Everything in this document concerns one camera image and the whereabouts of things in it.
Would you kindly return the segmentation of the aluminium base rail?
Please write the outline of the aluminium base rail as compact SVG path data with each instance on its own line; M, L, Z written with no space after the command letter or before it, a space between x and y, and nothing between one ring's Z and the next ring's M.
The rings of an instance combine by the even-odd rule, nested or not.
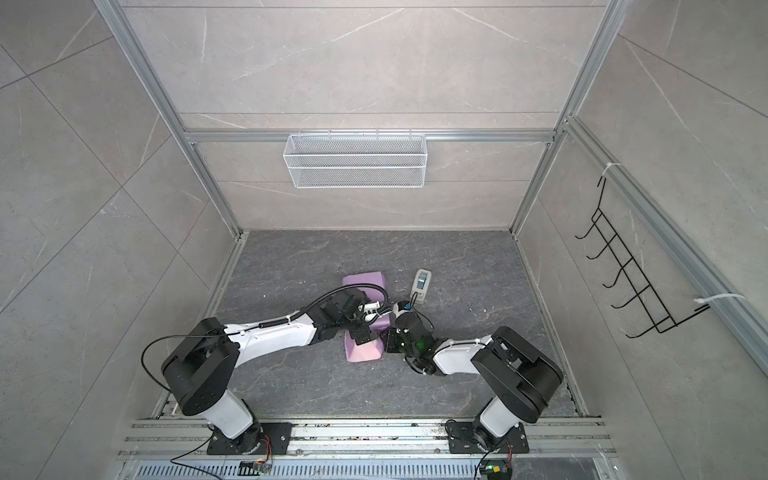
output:
M492 454L461 443L439 418L281 419L268 449L210 455L201 419L131 424L115 479L623 479L599 418L544 418L513 430Z

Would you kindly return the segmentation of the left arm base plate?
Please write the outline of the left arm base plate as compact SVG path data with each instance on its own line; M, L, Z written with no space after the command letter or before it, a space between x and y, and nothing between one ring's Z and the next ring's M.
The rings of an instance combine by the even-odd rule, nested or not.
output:
M288 422L257 423L236 439L229 439L214 427L207 446L208 455L285 455L293 425Z

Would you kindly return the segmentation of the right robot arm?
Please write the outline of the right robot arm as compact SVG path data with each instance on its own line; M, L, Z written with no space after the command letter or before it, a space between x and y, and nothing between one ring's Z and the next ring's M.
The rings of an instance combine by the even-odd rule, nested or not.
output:
M537 422L564 380L551 358L509 327L471 340L440 339L407 302L395 306L394 324L383 342L387 352L402 354L420 375L472 374L489 385L493 398L473 420L471 433L486 450L522 422Z

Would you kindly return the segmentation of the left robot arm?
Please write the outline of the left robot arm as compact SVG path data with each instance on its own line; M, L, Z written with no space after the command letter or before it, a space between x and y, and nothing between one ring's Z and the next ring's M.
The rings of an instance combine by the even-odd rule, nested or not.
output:
M258 427L251 409L229 390L236 368L271 353L332 339L342 330L367 339L379 311L388 306L385 288L356 283L271 320L223 324L205 318L178 337L180 343L160 367L163 384L185 416L201 416L216 433L238 440Z

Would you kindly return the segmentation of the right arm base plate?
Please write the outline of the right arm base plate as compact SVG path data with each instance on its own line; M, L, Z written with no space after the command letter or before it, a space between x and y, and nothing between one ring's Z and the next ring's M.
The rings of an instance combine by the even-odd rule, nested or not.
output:
M512 454L530 452L524 426L514 425L504 437L496 437L476 422L459 422L450 419L444 424L451 454L479 454L500 450Z

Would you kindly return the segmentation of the pink wrapping paper sheet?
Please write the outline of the pink wrapping paper sheet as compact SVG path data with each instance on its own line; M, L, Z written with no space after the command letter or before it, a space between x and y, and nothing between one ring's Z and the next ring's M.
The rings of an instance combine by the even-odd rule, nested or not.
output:
M375 284L381 288L386 287L386 279L381 271L348 275L342 280L343 286L361 283ZM384 304L384 296L378 290L362 288L361 291L366 294L370 302L379 302L381 305ZM370 329L373 333L383 334L384 331L391 326L391 320L391 313L383 315L370 326ZM349 332L344 334L344 347L347 361L350 363L378 360L382 357L385 351L385 345L381 337L375 338L370 342L357 345L355 340L350 337Z

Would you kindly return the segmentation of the grey tape dispenser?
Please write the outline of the grey tape dispenser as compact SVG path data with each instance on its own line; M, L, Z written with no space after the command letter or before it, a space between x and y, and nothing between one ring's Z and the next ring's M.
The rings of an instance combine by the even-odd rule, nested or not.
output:
M426 269L418 269L411 288L411 302L423 303L432 279L432 272Z

